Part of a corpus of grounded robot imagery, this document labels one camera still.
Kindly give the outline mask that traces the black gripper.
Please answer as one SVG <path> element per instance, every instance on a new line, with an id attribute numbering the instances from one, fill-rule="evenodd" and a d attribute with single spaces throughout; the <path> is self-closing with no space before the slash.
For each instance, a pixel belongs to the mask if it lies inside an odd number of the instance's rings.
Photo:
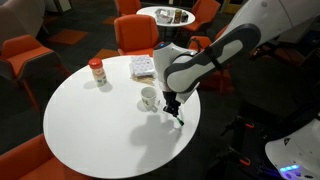
<path id="1" fill-rule="evenodd" d="M 176 100 L 176 93 L 175 92 L 164 92 L 163 97 L 166 101 L 166 104 L 163 108 L 163 110 L 174 117 L 177 117 L 179 115 L 179 106 L 181 105 L 180 102 Z"/>

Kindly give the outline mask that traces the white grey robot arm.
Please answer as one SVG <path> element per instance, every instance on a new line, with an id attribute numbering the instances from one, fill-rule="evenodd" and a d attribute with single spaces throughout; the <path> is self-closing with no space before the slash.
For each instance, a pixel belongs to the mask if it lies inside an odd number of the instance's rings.
<path id="1" fill-rule="evenodd" d="M 232 57 L 319 16 L 320 0 L 248 0 L 212 44 L 198 53 L 172 42 L 157 45 L 153 61 L 165 99 L 164 111 L 178 115 L 199 81 Z"/>

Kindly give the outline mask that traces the orange chair behind arm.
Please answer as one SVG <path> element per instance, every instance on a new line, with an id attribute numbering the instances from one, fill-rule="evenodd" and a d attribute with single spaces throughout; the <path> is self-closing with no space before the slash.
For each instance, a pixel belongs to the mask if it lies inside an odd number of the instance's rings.
<path id="1" fill-rule="evenodd" d="M 226 90 L 225 82 L 230 77 L 228 74 L 229 66 L 226 69 L 217 61 L 213 50 L 210 48 L 212 44 L 211 39 L 208 36 L 192 36 L 188 41 L 188 48 L 196 50 L 197 52 L 203 51 L 210 60 L 213 62 L 217 71 L 212 73 L 207 80 L 202 80 L 200 88 L 203 90 L 218 90 L 220 94 L 223 94 Z"/>

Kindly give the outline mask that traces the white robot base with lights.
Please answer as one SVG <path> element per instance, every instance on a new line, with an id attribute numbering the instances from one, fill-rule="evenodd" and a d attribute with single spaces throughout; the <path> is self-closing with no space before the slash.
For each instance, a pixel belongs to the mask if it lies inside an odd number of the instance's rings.
<path id="1" fill-rule="evenodd" d="M 320 119 L 265 145 L 269 161 L 285 180 L 320 180 Z"/>

